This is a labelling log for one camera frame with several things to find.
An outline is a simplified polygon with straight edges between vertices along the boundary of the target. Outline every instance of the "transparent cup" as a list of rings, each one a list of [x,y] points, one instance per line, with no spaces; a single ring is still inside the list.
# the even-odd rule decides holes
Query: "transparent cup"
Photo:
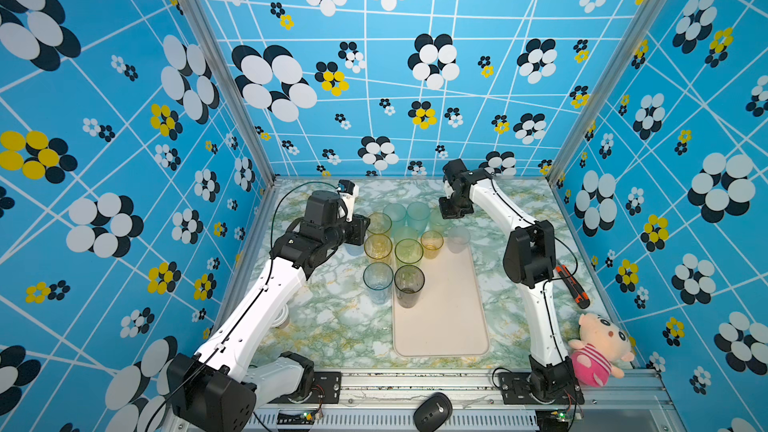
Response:
[[[384,262],[385,264],[392,263],[392,241],[389,237],[383,234],[373,234],[366,239],[366,243],[363,248],[368,255],[368,259],[371,263]]]
[[[395,245],[395,260],[397,260],[397,267],[400,268],[403,265],[416,265],[424,256],[424,248],[417,240],[407,238],[401,240]]]
[[[401,204],[387,204],[384,207],[384,213],[392,220],[392,233],[394,233],[400,227],[406,226],[406,208]]]
[[[412,238],[413,240],[418,240],[418,231],[409,226],[400,227],[392,234],[392,242],[397,244],[400,241],[406,240],[407,238]]]
[[[446,231],[448,250],[458,254],[469,245],[469,229],[463,226],[451,227]]]
[[[368,289],[371,302],[383,305],[392,296],[392,281],[394,281],[392,268],[384,262],[374,262],[366,267],[362,273],[362,281]]]
[[[400,307],[416,305],[424,288],[424,272],[415,265],[403,265],[395,273],[395,296]]]
[[[442,217],[440,209],[436,208],[429,213],[429,228],[441,234],[446,232],[450,221]]]
[[[431,209],[424,202],[411,202],[408,206],[408,226],[416,229],[420,235],[429,224]]]
[[[368,218],[371,219],[371,224],[368,226],[368,233],[372,234],[387,234],[392,230],[392,220],[387,214],[380,212],[374,212]]]
[[[421,243],[424,248],[424,258],[435,258],[440,253],[444,241],[440,232],[428,230],[422,234]]]

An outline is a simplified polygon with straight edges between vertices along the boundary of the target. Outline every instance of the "stuffed animal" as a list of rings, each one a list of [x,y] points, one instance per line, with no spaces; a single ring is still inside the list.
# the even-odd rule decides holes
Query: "stuffed animal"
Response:
[[[627,335],[608,320],[596,314],[582,314],[578,319],[581,340],[568,341],[574,350],[571,360],[576,378],[582,384],[603,387],[608,377],[622,378],[624,371],[613,360],[634,359]]]

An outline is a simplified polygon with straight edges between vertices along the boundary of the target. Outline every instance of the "plush toy arm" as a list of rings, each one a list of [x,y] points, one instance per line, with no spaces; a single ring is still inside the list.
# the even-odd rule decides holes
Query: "plush toy arm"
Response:
[[[573,350],[579,350],[587,347],[587,343],[575,338],[568,341],[568,346],[570,346]]]
[[[619,379],[624,378],[624,371],[615,365],[610,366],[610,374]]]

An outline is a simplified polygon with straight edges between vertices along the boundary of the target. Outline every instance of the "blue patterned wallpaper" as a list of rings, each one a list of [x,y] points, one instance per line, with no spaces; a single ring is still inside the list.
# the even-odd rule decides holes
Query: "blue patterned wallpaper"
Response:
[[[201,1],[284,176],[546,174],[643,2]]]
[[[143,431],[263,181],[177,0],[0,0],[0,43],[0,430]]]
[[[768,0],[668,0],[558,194],[688,430],[764,431]]]

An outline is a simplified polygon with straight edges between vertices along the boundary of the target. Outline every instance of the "black mouse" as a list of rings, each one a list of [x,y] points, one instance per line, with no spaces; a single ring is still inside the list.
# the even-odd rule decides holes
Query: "black mouse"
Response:
[[[419,432],[435,432],[443,423],[451,418],[453,404],[448,397],[435,392],[429,399],[419,405],[413,413],[413,422]]]

